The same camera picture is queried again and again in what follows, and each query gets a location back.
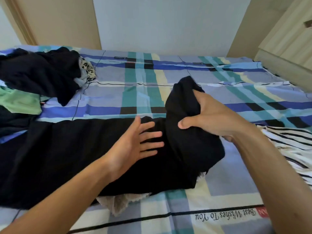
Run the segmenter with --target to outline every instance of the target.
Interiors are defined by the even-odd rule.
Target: hand
[[[180,129],[197,126],[215,135],[223,136],[232,141],[232,137],[247,128],[254,127],[236,112],[214,99],[209,94],[193,90],[200,104],[200,114],[186,117],[178,123]]]
[[[157,154],[157,150],[146,151],[147,149],[156,149],[164,146],[164,142],[141,143],[147,139],[162,136],[161,131],[142,133],[154,126],[154,122],[141,124],[140,117],[135,117],[126,132],[102,157],[106,160],[110,169],[110,182],[121,177],[136,161]]]

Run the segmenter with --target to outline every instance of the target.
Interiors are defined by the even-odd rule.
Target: person's left hand
[[[154,122],[141,124],[141,118],[135,117],[126,132],[102,157],[109,165],[110,182],[121,177],[136,161],[157,154],[157,150],[146,151],[147,149],[156,149],[164,146],[164,142],[141,143],[147,139],[162,136],[161,131],[142,133],[154,126]]]

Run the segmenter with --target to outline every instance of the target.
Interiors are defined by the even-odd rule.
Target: mattress
[[[68,48],[92,63],[97,78],[78,90],[65,107],[51,98],[42,107],[39,121],[166,117],[164,105],[173,85],[190,75],[206,93],[252,123],[311,130],[312,94],[249,58]],[[222,142],[224,159],[194,189],[166,191],[130,203],[117,217],[100,205],[91,206],[69,233],[271,233],[266,208],[237,149]],[[25,212],[0,208],[0,229]]]

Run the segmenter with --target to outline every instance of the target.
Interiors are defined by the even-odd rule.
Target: black and white striped fabric
[[[312,133],[305,129],[259,124],[257,127],[312,189]]]

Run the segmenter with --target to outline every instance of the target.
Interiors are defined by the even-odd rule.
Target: white wall
[[[93,0],[102,49],[226,56],[250,0]]]
[[[20,45],[12,25],[6,17],[2,7],[0,6],[0,50],[4,50],[15,45]]]

